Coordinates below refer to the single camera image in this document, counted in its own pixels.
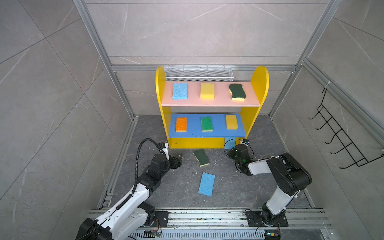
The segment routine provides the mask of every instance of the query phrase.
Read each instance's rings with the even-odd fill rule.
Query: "zip tie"
[[[336,82],[328,81],[327,85],[325,85],[324,88],[327,88],[328,84],[330,84],[330,83],[336,83]]]

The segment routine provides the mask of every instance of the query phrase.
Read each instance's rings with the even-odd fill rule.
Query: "sponge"
[[[227,129],[236,130],[238,128],[236,115],[225,115],[225,121],[227,122]]]
[[[174,83],[172,99],[187,99],[188,83]]]
[[[187,118],[176,118],[176,132],[187,132]]]
[[[211,117],[202,117],[201,118],[201,128],[203,132],[212,132],[214,130],[214,127],[212,125],[212,118]]]
[[[203,172],[203,176],[201,177],[199,193],[212,197],[212,192],[214,190],[214,183],[215,183],[215,175]]]
[[[199,149],[193,152],[196,159],[199,161],[200,167],[209,164],[209,158],[207,154],[204,152],[204,149]]]
[[[225,137],[224,143],[224,149],[232,149],[236,146],[236,140],[233,137]]]
[[[202,83],[200,88],[200,99],[214,99],[215,98],[215,84]]]
[[[241,84],[231,84],[229,85],[229,92],[232,95],[232,100],[244,101],[245,92],[243,90],[243,85]]]

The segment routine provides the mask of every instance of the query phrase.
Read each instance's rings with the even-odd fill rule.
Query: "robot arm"
[[[80,225],[76,240],[123,240],[138,227],[152,225],[155,208],[145,200],[159,187],[161,179],[170,169],[182,165],[182,154],[169,158],[168,143],[159,145],[162,150],[154,155],[150,165],[138,177],[137,187],[133,186],[123,198],[96,220],[86,219]]]
[[[263,206],[265,223],[272,223],[271,220],[312,182],[311,175],[287,152],[268,160],[251,162],[248,169],[252,175],[272,173],[277,183],[272,197]]]
[[[311,182],[311,175],[290,155],[283,153],[267,160],[252,161],[247,146],[249,140],[232,148],[228,156],[235,160],[236,168],[246,175],[272,173],[277,188],[272,197],[263,205],[262,220],[266,225],[273,225],[294,197]]]

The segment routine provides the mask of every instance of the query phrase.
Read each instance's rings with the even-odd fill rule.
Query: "yellow side panel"
[[[243,107],[240,116],[246,137],[248,137],[260,109],[263,106],[269,89],[269,73],[266,67],[259,66],[252,75],[251,84],[260,102],[260,107]]]
[[[170,148],[223,148],[223,137],[173,137],[168,139]]]
[[[159,66],[157,67],[157,70],[156,70],[156,95],[157,95],[157,101],[159,102],[161,116],[163,118],[164,129],[166,131],[166,135],[168,139],[170,118],[172,113],[171,113],[170,107],[161,106],[161,101],[163,99],[165,87],[166,87],[166,73],[164,72],[164,68]]]

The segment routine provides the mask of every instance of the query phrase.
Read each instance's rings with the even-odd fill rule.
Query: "blue shelf board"
[[[225,116],[227,114],[172,114],[170,120],[169,137],[245,137],[243,123],[240,114],[237,116],[236,130],[227,129]],[[176,132],[176,118],[187,118],[187,132]],[[203,132],[201,129],[201,117],[211,117],[214,130]]]

